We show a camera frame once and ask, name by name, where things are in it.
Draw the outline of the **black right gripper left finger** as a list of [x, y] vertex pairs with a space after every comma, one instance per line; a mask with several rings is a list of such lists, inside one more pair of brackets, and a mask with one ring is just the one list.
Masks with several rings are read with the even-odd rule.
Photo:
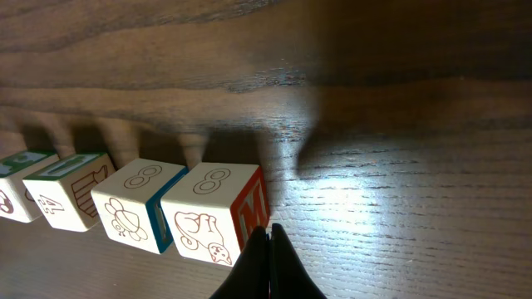
[[232, 271], [212, 294], [211, 299], [268, 299], [268, 237], [256, 227], [244, 246]]

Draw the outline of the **soccer ball block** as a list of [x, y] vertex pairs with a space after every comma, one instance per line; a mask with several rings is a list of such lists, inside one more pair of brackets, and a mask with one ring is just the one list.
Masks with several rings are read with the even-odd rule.
[[55, 152], [24, 150], [1, 159], [1, 217], [30, 223], [42, 216], [23, 179], [59, 160]]

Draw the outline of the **yellow-edged wooden block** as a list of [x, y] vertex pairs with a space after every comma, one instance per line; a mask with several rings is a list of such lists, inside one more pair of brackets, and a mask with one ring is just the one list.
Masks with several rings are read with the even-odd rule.
[[115, 173], [105, 152], [73, 154], [22, 181], [52, 228], [86, 232], [99, 223], [91, 190]]

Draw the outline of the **wooden 8 block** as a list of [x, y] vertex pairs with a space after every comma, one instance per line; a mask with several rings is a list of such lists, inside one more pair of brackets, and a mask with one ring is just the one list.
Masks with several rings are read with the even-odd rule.
[[232, 267], [270, 209], [257, 164], [200, 163], [161, 199], [181, 257]]

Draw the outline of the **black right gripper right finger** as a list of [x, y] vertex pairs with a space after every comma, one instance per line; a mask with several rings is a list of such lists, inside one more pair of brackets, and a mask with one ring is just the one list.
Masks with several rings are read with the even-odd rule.
[[279, 223], [272, 225], [268, 250], [272, 299], [325, 299], [305, 270], [288, 235]]

